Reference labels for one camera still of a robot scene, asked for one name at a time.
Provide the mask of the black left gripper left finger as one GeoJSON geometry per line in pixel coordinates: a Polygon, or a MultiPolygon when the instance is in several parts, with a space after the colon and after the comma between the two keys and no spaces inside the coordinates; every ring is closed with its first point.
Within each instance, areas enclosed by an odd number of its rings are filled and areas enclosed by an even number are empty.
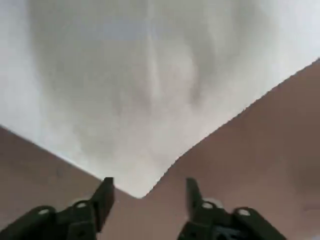
{"type": "Polygon", "coordinates": [[[2,240],[96,240],[115,202],[112,177],[106,177],[88,199],[58,211],[37,206],[0,231],[2,240]]]}

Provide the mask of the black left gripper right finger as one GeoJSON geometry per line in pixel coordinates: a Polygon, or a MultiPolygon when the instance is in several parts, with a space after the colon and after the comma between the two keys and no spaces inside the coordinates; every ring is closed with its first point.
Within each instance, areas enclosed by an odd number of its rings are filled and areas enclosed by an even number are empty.
{"type": "Polygon", "coordinates": [[[216,203],[205,200],[197,181],[186,179],[188,220],[178,240],[285,240],[270,222],[250,207],[227,212],[216,203]]]}

